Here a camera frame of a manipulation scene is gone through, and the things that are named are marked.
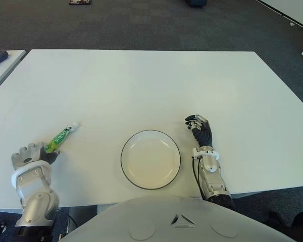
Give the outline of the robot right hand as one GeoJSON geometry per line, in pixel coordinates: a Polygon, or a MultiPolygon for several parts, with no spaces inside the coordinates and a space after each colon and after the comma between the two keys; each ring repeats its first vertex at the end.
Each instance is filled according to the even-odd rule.
{"type": "Polygon", "coordinates": [[[213,146],[212,131],[206,118],[199,114],[190,115],[185,118],[185,124],[192,131],[200,147],[213,146]]]}

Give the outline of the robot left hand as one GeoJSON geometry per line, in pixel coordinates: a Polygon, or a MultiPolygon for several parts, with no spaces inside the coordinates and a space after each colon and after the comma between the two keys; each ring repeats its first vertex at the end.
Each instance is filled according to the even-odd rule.
{"type": "Polygon", "coordinates": [[[43,169],[44,173],[51,172],[51,165],[61,152],[55,149],[48,153],[46,148],[47,144],[44,142],[31,143],[28,147],[21,147],[18,153],[12,154],[11,162],[15,173],[23,174],[35,168],[43,169]]]}

